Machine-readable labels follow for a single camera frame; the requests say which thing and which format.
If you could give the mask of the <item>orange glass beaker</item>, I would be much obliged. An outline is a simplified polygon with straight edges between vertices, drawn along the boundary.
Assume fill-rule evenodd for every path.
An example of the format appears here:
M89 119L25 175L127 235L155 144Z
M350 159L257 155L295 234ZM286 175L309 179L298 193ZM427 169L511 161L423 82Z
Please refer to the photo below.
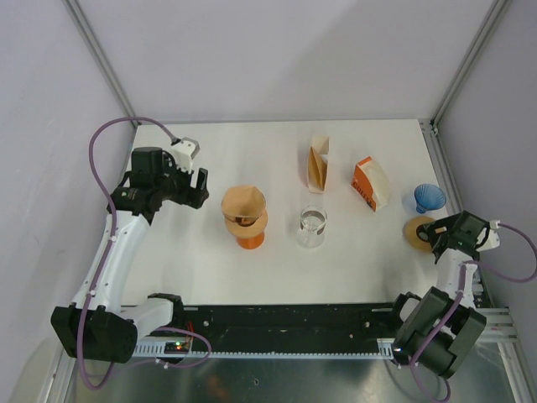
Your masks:
M236 237L237 244L243 248L243 249L256 249L259 246L263 244L263 241L265 239L264 232L261 232L255 236L244 238L244 237Z

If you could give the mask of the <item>clear glass dripper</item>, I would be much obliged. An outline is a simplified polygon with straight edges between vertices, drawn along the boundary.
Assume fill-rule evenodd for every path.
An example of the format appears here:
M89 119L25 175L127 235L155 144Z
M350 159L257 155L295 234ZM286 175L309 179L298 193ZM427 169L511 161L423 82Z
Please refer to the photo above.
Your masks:
M300 213L297 242L307 249L320 247L325 240L327 215L322 207L307 206Z

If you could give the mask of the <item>blue glass dripper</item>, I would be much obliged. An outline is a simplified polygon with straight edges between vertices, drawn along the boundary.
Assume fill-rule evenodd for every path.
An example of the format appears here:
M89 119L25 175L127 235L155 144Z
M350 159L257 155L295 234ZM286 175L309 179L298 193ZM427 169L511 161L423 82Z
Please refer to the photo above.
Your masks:
M439 210L446 204L443 190L433 184L421 184L414 189L416 211L420 214Z

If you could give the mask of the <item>pink glass dripper cone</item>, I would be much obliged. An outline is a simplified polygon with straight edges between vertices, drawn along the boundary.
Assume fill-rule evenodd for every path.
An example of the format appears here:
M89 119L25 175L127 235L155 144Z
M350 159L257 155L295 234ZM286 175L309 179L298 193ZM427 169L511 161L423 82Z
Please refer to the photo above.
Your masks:
M242 227L252 226L263 214L265 204L259 202L232 202L222 205L224 217Z

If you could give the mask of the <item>brown paper coffee filter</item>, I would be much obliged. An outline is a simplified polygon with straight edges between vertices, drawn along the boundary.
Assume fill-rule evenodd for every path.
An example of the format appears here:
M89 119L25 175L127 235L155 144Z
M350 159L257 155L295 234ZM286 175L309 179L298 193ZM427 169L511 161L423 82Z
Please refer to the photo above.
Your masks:
M266 200L263 193L256 186L251 185L230 187L222 198L221 209L222 205L231 204L232 202L262 202L266 208Z

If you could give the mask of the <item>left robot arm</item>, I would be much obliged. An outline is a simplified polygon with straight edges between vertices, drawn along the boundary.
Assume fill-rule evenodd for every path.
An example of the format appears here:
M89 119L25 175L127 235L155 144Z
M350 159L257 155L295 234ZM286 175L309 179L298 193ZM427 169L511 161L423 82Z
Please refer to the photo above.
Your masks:
M141 338L158 329L170 336L184 329L179 296L153 293L130 308L122 300L135 254L163 203L199 209L208 198L207 170L193 169L199 149L182 140L169 150L132 151L130 169L109 196L113 204L91 268L73 301L57 306L51 316L70 357L124 364Z

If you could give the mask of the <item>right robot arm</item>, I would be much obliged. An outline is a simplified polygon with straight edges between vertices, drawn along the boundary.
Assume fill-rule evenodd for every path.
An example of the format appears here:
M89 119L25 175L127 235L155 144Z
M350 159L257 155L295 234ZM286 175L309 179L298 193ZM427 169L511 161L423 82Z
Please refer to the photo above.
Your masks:
M404 225L404 236L411 247L433 256L438 276L424 296L400 295L387 315L394 351L449 379L487 324L476 310L472 279L480 249L493 239L491 228L461 212L438 220L414 217Z

